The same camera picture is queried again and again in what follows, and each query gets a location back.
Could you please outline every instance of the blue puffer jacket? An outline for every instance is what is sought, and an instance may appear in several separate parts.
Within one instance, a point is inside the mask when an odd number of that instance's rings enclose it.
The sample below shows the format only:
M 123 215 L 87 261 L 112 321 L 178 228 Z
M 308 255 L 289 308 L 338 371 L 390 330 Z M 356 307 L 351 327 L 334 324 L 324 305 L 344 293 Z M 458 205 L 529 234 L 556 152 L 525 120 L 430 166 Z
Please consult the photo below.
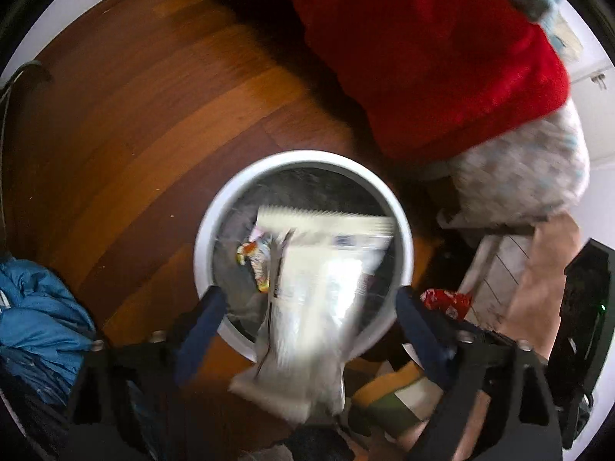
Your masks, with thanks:
M 0 264 L 0 363 L 45 403 L 66 405 L 95 331 L 48 269 L 15 258 Z

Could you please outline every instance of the metal screw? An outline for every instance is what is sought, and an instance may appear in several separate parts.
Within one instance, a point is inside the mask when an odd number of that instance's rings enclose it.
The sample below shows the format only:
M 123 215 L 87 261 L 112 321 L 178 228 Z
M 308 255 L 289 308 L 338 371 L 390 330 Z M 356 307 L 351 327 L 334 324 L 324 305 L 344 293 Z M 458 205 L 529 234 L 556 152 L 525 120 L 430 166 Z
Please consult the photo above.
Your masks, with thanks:
M 167 339 L 166 331 L 154 331 L 150 336 L 150 343 L 160 343 Z
M 530 342 L 527 340 L 518 340 L 517 345 L 524 352 L 530 352 L 532 350 L 532 345 L 530 345 Z
M 462 343 L 474 343 L 474 335 L 470 331 L 457 331 L 457 340 Z
M 96 340 L 92 342 L 90 351 L 92 352 L 100 352 L 105 347 L 105 342 L 102 340 Z

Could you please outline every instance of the wooden floor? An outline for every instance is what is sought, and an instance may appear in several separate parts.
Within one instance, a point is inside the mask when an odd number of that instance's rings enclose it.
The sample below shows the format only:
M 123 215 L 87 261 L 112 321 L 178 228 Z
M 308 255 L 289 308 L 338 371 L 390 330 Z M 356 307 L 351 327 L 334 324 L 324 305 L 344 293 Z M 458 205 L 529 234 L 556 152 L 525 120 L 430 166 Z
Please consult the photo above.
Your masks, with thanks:
M 288 149 L 374 169 L 401 195 L 418 279 L 437 242 L 371 138 L 363 110 L 303 42 L 286 0 L 106 0 L 40 54 L 6 135 L 9 246 L 53 268 L 115 344 L 143 340 L 197 299 L 192 253 L 213 196 Z M 286 428 L 225 393 L 248 363 L 217 338 L 192 404 L 216 459 Z M 249 419 L 250 428 L 245 428 Z

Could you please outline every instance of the colorful candy wrapper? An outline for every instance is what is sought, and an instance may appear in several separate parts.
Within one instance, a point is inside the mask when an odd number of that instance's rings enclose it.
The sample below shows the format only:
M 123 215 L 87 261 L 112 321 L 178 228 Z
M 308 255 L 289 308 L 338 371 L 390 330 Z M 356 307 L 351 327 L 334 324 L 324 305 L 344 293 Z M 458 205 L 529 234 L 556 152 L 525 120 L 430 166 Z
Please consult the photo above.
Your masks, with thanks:
M 258 291 L 269 292 L 269 263 L 271 262 L 271 234 L 262 234 L 253 241 L 244 243 L 237 249 L 237 262 L 245 265 L 245 259 L 250 260 L 252 273 Z
M 428 289 L 421 294 L 421 301 L 429 310 L 439 310 L 451 319 L 460 321 L 470 310 L 472 295 L 446 289 Z

